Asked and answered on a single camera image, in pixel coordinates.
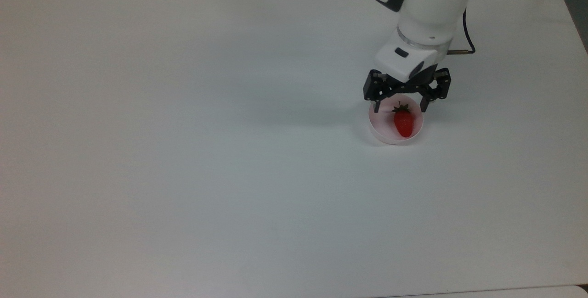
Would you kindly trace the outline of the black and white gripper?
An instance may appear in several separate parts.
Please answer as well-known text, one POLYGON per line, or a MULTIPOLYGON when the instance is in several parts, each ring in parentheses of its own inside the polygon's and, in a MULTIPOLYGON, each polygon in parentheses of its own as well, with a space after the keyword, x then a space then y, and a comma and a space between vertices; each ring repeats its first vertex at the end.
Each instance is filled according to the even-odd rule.
POLYGON ((437 99, 445 99, 452 78, 448 68, 437 66, 449 50, 447 41, 425 45, 410 40, 396 28, 390 39, 376 53, 376 69, 370 70, 363 85, 363 97, 379 112, 383 100, 395 94, 421 95, 421 112, 437 99))

